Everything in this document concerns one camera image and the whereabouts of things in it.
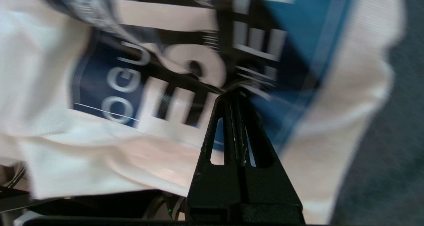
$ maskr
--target cable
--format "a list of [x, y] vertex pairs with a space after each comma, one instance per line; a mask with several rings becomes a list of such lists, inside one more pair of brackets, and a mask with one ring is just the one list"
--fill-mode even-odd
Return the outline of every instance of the cable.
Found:
[[9, 184], [6, 186], [7, 188], [13, 188], [16, 184], [22, 179], [22, 177], [25, 175], [25, 165], [22, 167], [22, 169], [17, 173], [17, 175], [12, 179], [12, 181], [9, 182]]

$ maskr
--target black cable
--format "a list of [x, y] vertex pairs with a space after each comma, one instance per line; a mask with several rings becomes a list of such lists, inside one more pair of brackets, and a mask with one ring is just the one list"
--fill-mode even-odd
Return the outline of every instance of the black cable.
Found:
[[13, 188], [16, 184], [22, 179], [22, 177], [25, 175], [25, 166], [22, 167], [22, 169], [18, 172], [16, 177], [12, 179], [12, 181], [9, 182], [9, 184], [6, 186], [7, 188]]

